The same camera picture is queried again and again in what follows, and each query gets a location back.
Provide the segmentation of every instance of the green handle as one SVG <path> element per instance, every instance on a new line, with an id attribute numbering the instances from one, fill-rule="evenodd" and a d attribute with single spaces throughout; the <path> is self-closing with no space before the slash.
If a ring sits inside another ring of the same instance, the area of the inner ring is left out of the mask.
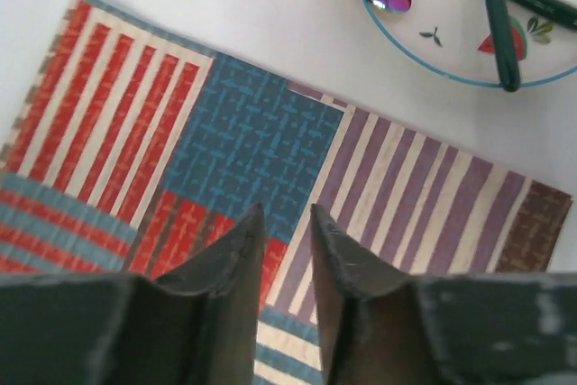
<path id="1" fill-rule="evenodd" d="M 507 92 L 515 92 L 521 86 L 521 76 L 507 4 L 505 0 L 485 0 L 485 6 L 489 17 L 490 32 L 493 35 L 501 86 Z"/>
<path id="2" fill-rule="evenodd" d="M 563 0 L 510 0 L 533 11 L 536 14 L 559 24 L 562 27 L 577 31 L 577 8 Z"/>

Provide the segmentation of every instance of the dark green utensil handle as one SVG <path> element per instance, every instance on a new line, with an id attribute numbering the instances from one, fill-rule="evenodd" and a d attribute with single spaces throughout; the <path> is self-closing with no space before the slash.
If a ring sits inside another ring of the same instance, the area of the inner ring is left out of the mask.
<path id="1" fill-rule="evenodd" d="M 510 0 L 572 31 L 577 31 L 577 8 L 563 0 Z"/>
<path id="2" fill-rule="evenodd" d="M 493 35 L 500 83 L 507 92 L 515 92 L 521 87 L 521 76 L 507 4 L 505 0 L 485 0 L 485 5 L 490 32 Z"/>

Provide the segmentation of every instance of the table surface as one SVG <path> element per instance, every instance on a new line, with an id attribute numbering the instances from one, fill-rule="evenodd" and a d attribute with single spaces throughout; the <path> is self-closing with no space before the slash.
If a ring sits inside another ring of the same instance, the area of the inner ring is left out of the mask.
<path id="1" fill-rule="evenodd" d="M 69 0 L 0 0 L 0 141 Z M 419 67 L 359 0 L 105 0 L 152 23 L 341 96 L 524 175 L 577 193 L 577 74 L 509 95 Z M 577 270 L 577 211 L 551 270 Z"/>

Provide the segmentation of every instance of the watermelon print plate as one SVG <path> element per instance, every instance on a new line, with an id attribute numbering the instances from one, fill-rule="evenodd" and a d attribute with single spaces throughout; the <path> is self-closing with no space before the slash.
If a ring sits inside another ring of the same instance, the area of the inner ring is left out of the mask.
<path id="1" fill-rule="evenodd" d="M 420 65 L 466 84 L 499 87 L 484 0 L 413 0 L 411 10 L 400 15 L 366 7 L 391 42 Z M 523 86 L 577 70 L 577 33 L 511 2 L 508 11 Z"/>

